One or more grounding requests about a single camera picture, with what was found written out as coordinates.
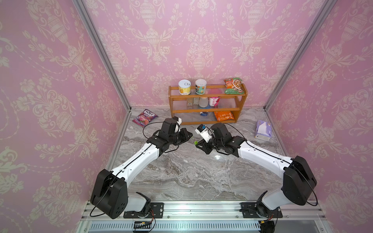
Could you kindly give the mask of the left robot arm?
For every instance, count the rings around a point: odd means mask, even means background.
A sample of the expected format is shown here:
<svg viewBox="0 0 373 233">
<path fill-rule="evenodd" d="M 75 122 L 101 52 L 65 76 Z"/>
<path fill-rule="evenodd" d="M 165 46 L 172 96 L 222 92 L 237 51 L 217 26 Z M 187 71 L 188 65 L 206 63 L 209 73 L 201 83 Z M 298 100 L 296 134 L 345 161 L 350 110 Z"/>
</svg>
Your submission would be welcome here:
<svg viewBox="0 0 373 233">
<path fill-rule="evenodd" d="M 128 194 L 128 187 L 136 176 L 152 161 L 168 151 L 170 145 L 179 146 L 189 141 L 193 133 L 186 128 L 170 135 L 153 135 L 144 146 L 125 163 L 112 170 L 99 172 L 90 202 L 111 219 L 123 212 L 137 212 L 146 215 L 150 212 L 151 199 L 140 192 Z"/>
</svg>

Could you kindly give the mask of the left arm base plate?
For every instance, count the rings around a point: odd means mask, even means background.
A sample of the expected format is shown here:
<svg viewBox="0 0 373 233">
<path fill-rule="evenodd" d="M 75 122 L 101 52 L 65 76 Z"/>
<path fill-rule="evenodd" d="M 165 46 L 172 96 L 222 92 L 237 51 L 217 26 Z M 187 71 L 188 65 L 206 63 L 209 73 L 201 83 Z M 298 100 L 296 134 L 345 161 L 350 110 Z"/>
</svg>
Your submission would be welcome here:
<svg viewBox="0 0 373 233">
<path fill-rule="evenodd" d="M 162 219 L 164 214 L 164 203 L 154 203 L 151 202 L 147 212 L 124 212 L 123 218 L 133 218 L 133 219 Z"/>
</svg>

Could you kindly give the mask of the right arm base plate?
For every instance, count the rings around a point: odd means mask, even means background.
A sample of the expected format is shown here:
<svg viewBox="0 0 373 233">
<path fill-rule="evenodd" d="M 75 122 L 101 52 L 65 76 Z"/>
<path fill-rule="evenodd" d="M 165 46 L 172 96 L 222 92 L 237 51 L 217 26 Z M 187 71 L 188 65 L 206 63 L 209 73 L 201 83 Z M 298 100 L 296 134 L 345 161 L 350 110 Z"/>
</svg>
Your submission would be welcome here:
<svg viewBox="0 0 373 233">
<path fill-rule="evenodd" d="M 275 210 L 263 210 L 258 209 L 255 202 L 243 202 L 240 203 L 239 211 L 242 213 L 243 218 L 261 218 L 261 219 L 270 219 L 270 218 L 282 218 L 283 214 L 280 208 Z"/>
</svg>

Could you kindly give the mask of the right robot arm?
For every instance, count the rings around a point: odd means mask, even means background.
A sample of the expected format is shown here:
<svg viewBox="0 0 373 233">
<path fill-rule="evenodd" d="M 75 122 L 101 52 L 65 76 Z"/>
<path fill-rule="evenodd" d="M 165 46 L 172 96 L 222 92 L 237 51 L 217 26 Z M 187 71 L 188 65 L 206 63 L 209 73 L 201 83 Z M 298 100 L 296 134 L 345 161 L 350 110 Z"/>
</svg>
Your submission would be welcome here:
<svg viewBox="0 0 373 233">
<path fill-rule="evenodd" d="M 213 150 L 223 150 L 224 154 L 254 162 L 282 179 L 281 187 L 271 192 L 265 191 L 254 204 L 254 210 L 261 217 L 270 217 L 272 211 L 290 203 L 305 205 L 317 185 L 303 157 L 282 156 L 260 148 L 240 136 L 228 139 L 211 137 L 208 141 L 202 139 L 196 147 L 206 154 L 210 154 Z"/>
</svg>

